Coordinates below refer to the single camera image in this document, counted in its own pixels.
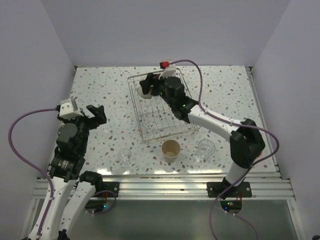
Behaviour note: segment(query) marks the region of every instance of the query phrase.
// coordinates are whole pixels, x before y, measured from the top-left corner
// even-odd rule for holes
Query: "glass cup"
[[[129,167],[132,161],[132,153],[129,149],[121,149],[118,158],[123,167]]]
[[[198,144],[198,148],[196,151],[196,161],[197,163],[202,163],[203,160],[211,157],[216,151],[216,145],[208,140],[201,140]]]

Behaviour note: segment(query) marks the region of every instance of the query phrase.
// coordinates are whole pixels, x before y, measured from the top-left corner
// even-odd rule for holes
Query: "metal dish rack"
[[[179,68],[176,76],[182,80],[185,93],[191,98],[185,78]],[[138,123],[140,136],[144,143],[149,144],[158,140],[194,134],[200,127],[178,120],[166,102],[160,96],[145,99],[138,94],[139,82],[147,73],[130,76],[128,85],[134,113]]]

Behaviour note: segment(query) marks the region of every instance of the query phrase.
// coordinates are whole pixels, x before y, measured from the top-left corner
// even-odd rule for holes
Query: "terrazzo table surface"
[[[193,66],[179,66],[193,99],[198,99],[199,73]],[[243,66],[201,66],[203,74],[202,103],[207,108],[233,119],[250,118],[262,126],[250,82]],[[79,107],[104,105],[108,121],[90,132],[85,165],[82,172],[95,171],[103,175],[146,174],[211,174],[227,173],[232,159],[230,145],[219,135],[200,128],[193,135],[175,137],[181,145],[178,159],[171,164],[163,160],[163,141],[145,144],[138,131],[138,123],[128,87],[128,78],[159,70],[158,67],[78,67],[70,96]],[[214,142],[214,155],[196,162],[199,141]],[[132,163],[123,167],[118,159],[121,149],[130,149]],[[262,156],[270,153],[266,146]],[[252,172],[275,172],[270,158],[257,164]]]

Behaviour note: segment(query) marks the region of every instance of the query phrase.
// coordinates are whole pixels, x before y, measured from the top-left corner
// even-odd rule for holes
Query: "purple cable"
[[[106,213],[110,212],[110,211],[115,207],[115,205],[116,205],[117,196],[116,196],[116,194],[115,194],[113,191],[109,191],[109,190],[98,191],[98,192],[96,192],[92,197],[97,196],[97,195],[99,195],[99,194],[103,194],[103,193],[111,194],[111,195],[114,197],[114,201],[113,201],[113,203],[112,203],[112,205],[111,205],[110,207],[108,207],[107,209],[102,210],[102,211],[100,211],[100,212],[94,212],[94,213],[93,213],[94,215],[106,214]]]
[[[15,153],[15,155],[17,155],[18,158],[20,158],[22,161],[24,161],[26,164],[28,164],[29,166],[31,166],[32,168],[34,168],[35,170],[37,170],[39,173],[41,173],[48,181],[49,181],[49,185],[50,185],[50,197],[52,198],[54,196],[54,184],[50,178],[49,175],[47,175],[47,172],[42,170],[41,168],[39,168],[38,166],[34,165],[32,162],[28,161],[27,159],[25,159],[15,148],[13,142],[12,142],[12,132],[14,130],[14,127],[15,125],[21,120],[23,119],[24,117],[26,116],[29,116],[31,114],[36,114],[36,113],[42,113],[42,112],[49,112],[49,111],[57,111],[55,108],[49,108],[49,109],[41,109],[41,110],[36,110],[36,111],[30,111],[28,113],[25,113],[23,114],[22,116],[18,117],[13,123],[12,125],[10,126],[10,129],[9,129],[9,133],[8,133],[8,141],[9,141],[9,145],[12,149],[12,151]],[[40,224],[39,224],[39,229],[38,229],[38,232],[36,233],[39,237],[36,238],[39,239],[40,238],[40,233],[41,233],[41,230],[42,230],[42,226],[44,225],[44,222],[45,222],[45,219],[46,219],[46,216],[48,214],[48,211],[49,211],[49,208],[50,208],[50,205],[51,205],[51,199],[49,199],[48,201],[48,204],[46,205],[46,208],[44,210],[44,213],[43,213],[43,216],[42,216],[42,219],[40,221]]]
[[[202,104],[201,104],[201,96],[202,96],[203,84],[204,84],[204,83],[203,83],[203,77],[202,77],[202,73],[201,73],[200,67],[199,67],[194,61],[189,60],[189,59],[182,59],[182,60],[172,61],[172,62],[169,63],[169,65],[177,64],[177,63],[182,63],[182,62],[188,62],[188,63],[193,64],[193,65],[196,67],[196,69],[198,70],[198,72],[199,72],[199,75],[200,75],[200,93],[199,93],[198,102],[199,102],[199,107],[200,107],[200,109],[201,109],[203,112],[206,112],[206,109],[205,109],[205,108],[202,106]],[[223,119],[223,118],[220,118],[220,117],[218,117],[218,116],[216,116],[216,115],[213,115],[213,114],[210,113],[210,112],[207,112],[206,114],[208,114],[210,117],[212,117],[212,118],[214,118],[214,119],[216,119],[216,120],[219,120],[219,121],[221,121],[221,122],[223,122],[223,123],[225,123],[225,124],[234,125],[234,126],[242,127],[242,128],[249,128],[249,129],[256,129],[256,130],[259,130],[259,131],[263,131],[263,132],[269,134],[270,136],[272,136],[273,139],[274,139],[275,142],[276,142],[276,148],[275,148],[275,150],[274,150],[272,153],[270,153],[270,154],[268,154],[267,156],[265,156],[265,157],[263,157],[263,158],[255,161],[255,162],[252,164],[252,166],[251,166],[237,181],[235,181],[233,184],[231,184],[229,187],[227,187],[227,188],[226,188],[223,192],[221,192],[221,193],[215,198],[215,200],[213,201],[213,204],[212,204],[212,206],[211,206],[211,208],[210,208],[210,213],[209,213],[209,224],[210,224],[210,229],[211,229],[211,233],[212,233],[213,237],[214,237],[216,240],[218,240],[218,236],[216,235],[216,233],[215,233],[215,231],[214,231],[214,228],[213,228],[213,225],[212,225],[212,213],[213,213],[213,209],[214,209],[215,204],[218,202],[218,199],[219,199],[221,196],[223,196],[227,191],[229,191],[232,187],[234,187],[239,181],[241,181],[241,180],[249,173],[249,171],[251,170],[251,168],[252,168],[253,166],[255,166],[255,165],[258,164],[258,163],[261,163],[262,161],[264,161],[264,160],[272,157],[274,154],[276,154],[276,152],[279,150],[280,143],[279,143],[278,138],[277,138],[272,132],[270,132],[270,131],[262,128],[262,127],[251,126],[251,125],[244,125],[244,124],[239,124],[239,123],[230,122],[230,121],[225,120],[225,119]],[[253,226],[249,221],[247,221],[244,217],[239,216],[239,215],[236,215],[236,216],[237,216],[238,218],[244,220],[245,222],[247,222],[247,223],[253,228],[254,233],[255,233],[255,237],[256,237],[256,239],[258,240],[258,239],[259,239],[259,235],[258,235],[257,230],[254,228],[254,226]]]

